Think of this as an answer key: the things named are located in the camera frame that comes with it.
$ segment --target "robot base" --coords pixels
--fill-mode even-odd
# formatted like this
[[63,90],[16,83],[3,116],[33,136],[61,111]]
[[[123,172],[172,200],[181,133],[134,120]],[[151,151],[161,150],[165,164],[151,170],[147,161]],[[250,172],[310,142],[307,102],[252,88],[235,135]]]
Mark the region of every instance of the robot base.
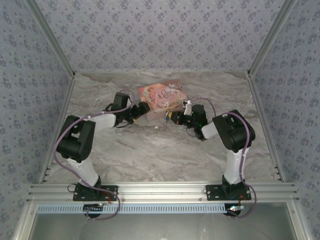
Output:
[[246,200],[251,200],[251,193],[249,187],[242,182],[237,184],[230,184],[222,176],[221,185],[206,185],[206,199],[208,201],[225,201],[225,200],[244,200],[240,196],[244,196]]
[[[101,185],[100,177],[94,186],[96,188],[106,189],[111,192],[114,192],[115,194],[118,194],[117,185]],[[90,187],[83,186],[82,184],[78,183],[74,189],[73,201],[75,202],[89,202],[89,201],[115,202],[117,201],[117,199],[112,194],[108,194],[104,191],[97,191]]]

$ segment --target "floral wallpaper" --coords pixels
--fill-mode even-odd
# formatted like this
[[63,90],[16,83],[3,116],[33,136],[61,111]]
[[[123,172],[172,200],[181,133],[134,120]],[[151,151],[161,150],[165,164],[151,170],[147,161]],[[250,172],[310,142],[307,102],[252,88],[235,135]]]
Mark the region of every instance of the floral wallpaper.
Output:
[[75,71],[250,67],[283,0],[37,0]]
[[320,2],[301,0],[255,82],[288,181],[320,239]]
[[9,240],[70,78],[23,0],[1,0],[0,9],[0,239]]

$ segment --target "pink book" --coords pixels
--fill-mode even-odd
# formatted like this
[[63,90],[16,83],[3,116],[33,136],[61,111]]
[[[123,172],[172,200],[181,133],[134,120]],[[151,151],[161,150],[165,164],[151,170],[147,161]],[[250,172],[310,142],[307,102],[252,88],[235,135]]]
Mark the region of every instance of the pink book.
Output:
[[166,112],[182,110],[182,102],[187,99],[179,80],[171,80],[138,88],[142,102],[148,103],[150,111],[147,120],[166,117]]

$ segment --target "gray marble surface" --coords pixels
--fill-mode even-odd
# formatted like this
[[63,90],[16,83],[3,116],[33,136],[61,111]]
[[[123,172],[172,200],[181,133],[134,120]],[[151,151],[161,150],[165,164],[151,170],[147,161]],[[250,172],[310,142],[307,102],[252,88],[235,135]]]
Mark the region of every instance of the gray marble surface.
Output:
[[[101,111],[120,89],[132,90],[139,99],[138,87],[170,79],[180,79],[190,99],[209,98],[218,115],[237,109],[256,132],[256,140],[245,162],[245,178],[276,179],[248,82],[233,74],[199,71],[76,74],[67,116]],[[198,103],[204,104],[207,117],[211,119],[214,114],[210,105],[205,101]],[[172,121],[147,121],[141,117],[128,127],[98,132],[94,136],[91,159],[103,182],[219,181],[226,169],[227,149],[218,135],[200,141]],[[77,181],[55,162],[51,164],[47,180],[49,183]]]

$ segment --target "purple cable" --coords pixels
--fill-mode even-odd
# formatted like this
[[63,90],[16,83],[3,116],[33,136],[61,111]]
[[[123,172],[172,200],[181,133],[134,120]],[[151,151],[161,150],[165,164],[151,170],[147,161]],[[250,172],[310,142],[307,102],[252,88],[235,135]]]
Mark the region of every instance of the purple cable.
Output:
[[212,107],[212,109],[213,109],[214,116],[215,117],[217,116],[215,106],[213,105],[213,103],[208,98],[206,98],[206,97],[197,97],[197,98],[191,100],[191,103],[194,103],[195,101],[198,101],[198,100],[206,100],[207,102],[209,102],[211,107]]
[[101,191],[101,192],[106,192],[108,194],[111,194],[113,195],[117,201],[118,201],[118,207],[116,209],[116,211],[110,215],[110,216],[107,216],[107,217],[102,217],[102,218],[92,218],[92,217],[89,217],[88,216],[88,211],[86,213],[86,216],[88,218],[88,220],[94,220],[94,221],[98,221],[98,220],[107,220],[107,219],[111,219],[113,218],[115,215],[118,214],[119,210],[120,210],[120,206],[121,206],[121,201],[120,201],[120,198],[118,197],[117,194],[115,194],[113,191],[110,191],[110,190],[107,190],[107,189],[102,189],[102,188],[98,188],[98,187],[95,187],[95,186],[91,186],[89,183],[87,183],[85,180],[81,179],[80,175],[75,172],[73,169],[71,169],[70,167],[67,167],[65,165],[63,165],[57,158],[57,155],[56,155],[56,152],[57,152],[57,148],[61,142],[61,140],[64,138],[64,136],[67,134],[67,132],[72,129],[77,123],[81,122],[82,120],[85,120],[85,119],[90,119],[90,118],[94,118],[94,117],[98,117],[98,116],[101,116],[101,115],[105,115],[105,114],[115,114],[115,113],[120,113],[120,112],[123,112],[129,108],[132,107],[134,101],[135,101],[135,96],[134,94],[130,91],[130,90],[125,90],[125,89],[122,89],[120,92],[123,92],[123,91],[127,91],[129,93],[131,93],[132,95],[132,101],[131,101],[131,104],[128,105],[127,107],[121,109],[121,110],[117,110],[117,111],[103,111],[103,112],[99,112],[99,113],[96,113],[96,114],[92,114],[92,115],[88,115],[88,116],[83,116],[83,117],[80,117],[78,120],[74,121],[70,126],[68,126],[66,128],[66,130],[61,134],[61,136],[58,138],[58,140],[56,141],[55,145],[54,145],[54,148],[53,148],[53,158],[54,160],[56,161],[56,163],[62,167],[63,169],[66,169],[68,170],[69,172],[73,173],[79,180],[81,180],[86,186],[88,186],[89,188],[91,189],[94,189],[94,190],[97,190],[97,191]]
[[226,112],[226,113],[223,113],[222,116],[223,116],[223,115],[233,115],[233,116],[235,116],[237,119],[239,119],[239,120],[243,123],[244,128],[245,128],[245,131],[246,131],[246,142],[245,142],[244,148],[242,149],[242,155],[241,155],[241,161],[240,161],[240,168],[239,168],[239,176],[240,176],[241,182],[242,182],[245,186],[247,186],[247,187],[249,187],[250,189],[252,189],[252,192],[253,192],[253,194],[254,194],[254,203],[253,203],[253,207],[251,208],[251,210],[250,210],[249,212],[247,212],[246,214],[244,214],[244,215],[242,215],[242,216],[236,216],[236,218],[238,218],[238,219],[243,219],[243,218],[249,216],[249,215],[254,211],[254,209],[256,208],[256,205],[257,205],[257,194],[256,194],[256,191],[254,190],[254,188],[253,188],[251,185],[247,184],[247,183],[244,181],[244,178],[243,178],[243,176],[242,176],[242,168],[243,168],[243,164],[244,164],[244,161],[245,161],[244,154],[245,154],[246,149],[248,148],[248,145],[249,145],[250,132],[249,132],[249,128],[248,128],[247,123],[246,123],[245,120],[244,120],[242,117],[240,117],[238,114],[233,113],[233,112]]

